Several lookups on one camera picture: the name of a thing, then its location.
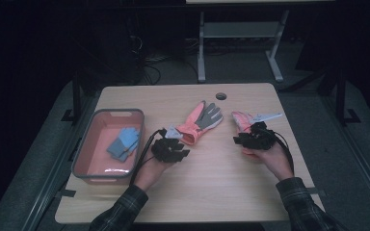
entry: plastic tray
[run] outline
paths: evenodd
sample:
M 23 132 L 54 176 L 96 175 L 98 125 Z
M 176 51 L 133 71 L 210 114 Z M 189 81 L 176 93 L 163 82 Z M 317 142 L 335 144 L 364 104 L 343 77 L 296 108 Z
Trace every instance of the plastic tray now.
M 137 148 L 121 162 L 112 158 L 107 148 L 124 127 L 135 127 L 140 138 Z M 71 172 L 89 184 L 128 183 L 138 159 L 143 130 L 144 113 L 139 109 L 96 111 L 77 150 Z

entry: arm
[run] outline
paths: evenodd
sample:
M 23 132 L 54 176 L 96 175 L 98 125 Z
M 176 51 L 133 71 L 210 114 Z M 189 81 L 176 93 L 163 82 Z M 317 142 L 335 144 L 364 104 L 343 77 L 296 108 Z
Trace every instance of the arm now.
M 290 217 L 291 230 L 338 230 L 335 222 L 314 203 L 303 180 L 294 177 L 283 149 L 277 142 L 269 150 L 253 150 L 253 153 L 279 180 L 276 187 Z
M 148 201 L 146 191 L 155 184 L 162 173 L 173 163 L 162 163 L 148 152 L 146 163 L 140 168 L 135 182 L 117 200 L 113 207 L 97 216 L 90 225 L 90 230 L 129 230 L 134 219 Z

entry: floor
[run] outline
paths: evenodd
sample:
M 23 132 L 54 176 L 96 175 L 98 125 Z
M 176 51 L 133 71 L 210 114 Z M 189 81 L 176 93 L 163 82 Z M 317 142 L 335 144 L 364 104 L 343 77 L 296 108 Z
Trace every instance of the floor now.
M 276 82 L 264 53 L 271 43 L 271 40 L 229 41 L 225 48 L 221 45 L 219 50 L 224 52 L 219 54 L 218 45 L 212 42 L 215 52 L 208 52 L 205 57 L 205 84 L 271 83 L 281 90 L 312 73 L 295 69 L 303 45 L 284 41 L 277 52 L 284 81 Z M 165 54 L 157 52 L 155 57 L 165 57 Z M 190 52 L 185 60 L 167 58 L 149 65 L 153 68 L 148 67 L 146 71 L 153 81 L 158 79 L 158 71 L 161 73 L 156 85 L 198 83 L 195 52 Z M 364 159 L 370 167 L 370 110 L 359 90 L 347 83 L 346 109 L 353 109 L 361 123 L 343 127 L 334 115 L 335 91 L 330 96 L 320 96 L 316 91 L 320 81 L 321 78 L 316 79 L 293 92 L 279 92 L 279 99 L 314 184 L 322 192 L 326 211 L 350 230 L 370 230 L 370 180 L 365 174 L 365 165 L 359 161 Z M 139 85 L 148 84 L 149 80 L 143 79 Z M 60 224 L 54 216 L 60 202 L 58 192 L 70 175 L 75 144 L 86 128 L 99 94 L 82 94 L 83 113 L 73 124 L 62 121 L 65 111 L 73 106 L 72 85 L 64 87 L 0 203 L 1 231 L 88 230 L 88 224 Z M 251 230 L 250 225 L 229 224 L 226 228 Z M 288 221 L 263 222 L 262 225 L 267 231 L 290 230 Z

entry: plaid sleeve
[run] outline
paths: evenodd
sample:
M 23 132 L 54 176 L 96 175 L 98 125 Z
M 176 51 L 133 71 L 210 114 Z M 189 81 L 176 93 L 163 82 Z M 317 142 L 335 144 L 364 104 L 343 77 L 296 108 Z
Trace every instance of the plaid sleeve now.
M 114 206 L 97 216 L 90 224 L 91 231 L 129 230 L 148 196 L 135 185 L 128 187 Z
M 280 181 L 276 187 L 290 217 L 292 231 L 338 230 L 335 222 L 314 203 L 301 178 Z

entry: glove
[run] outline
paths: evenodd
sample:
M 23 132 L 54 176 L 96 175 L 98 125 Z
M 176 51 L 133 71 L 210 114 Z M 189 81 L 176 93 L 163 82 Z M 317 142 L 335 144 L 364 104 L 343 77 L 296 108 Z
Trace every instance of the glove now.
M 224 117 L 221 109 L 214 103 L 205 108 L 206 102 L 203 100 L 198 103 L 197 107 L 188 115 L 184 124 L 176 127 L 182 135 L 181 141 L 192 145 L 198 141 L 198 138 L 208 130 L 215 128 L 221 123 Z
M 107 148 L 114 159 L 125 162 L 138 145 L 139 132 L 134 127 L 122 128 L 119 136 Z
M 250 119 L 253 118 L 250 114 L 245 114 L 241 112 L 232 112 L 232 117 L 236 122 L 236 131 L 237 133 L 250 133 L 251 132 L 251 123 Z M 251 149 L 248 149 L 246 147 L 242 148 L 242 153 L 245 155 L 248 155 L 250 158 L 259 161 L 259 157 L 254 155 L 253 151 Z

